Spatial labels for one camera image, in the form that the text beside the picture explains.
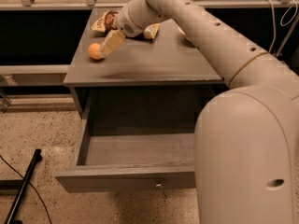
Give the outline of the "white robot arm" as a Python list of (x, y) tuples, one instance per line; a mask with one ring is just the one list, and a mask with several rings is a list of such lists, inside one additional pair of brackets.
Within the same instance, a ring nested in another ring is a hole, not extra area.
[(200, 224), (296, 224), (299, 76), (192, 0), (132, 0), (117, 26), (135, 37), (168, 19), (229, 88), (195, 126)]

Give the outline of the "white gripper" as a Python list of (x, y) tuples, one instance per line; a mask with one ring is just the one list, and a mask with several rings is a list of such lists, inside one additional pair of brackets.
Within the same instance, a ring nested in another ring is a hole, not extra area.
[(116, 16), (119, 30), (111, 30), (97, 52), (101, 59), (120, 47), (125, 37), (136, 37), (152, 24), (166, 21), (167, 17), (153, 9), (146, 0), (132, 0)]

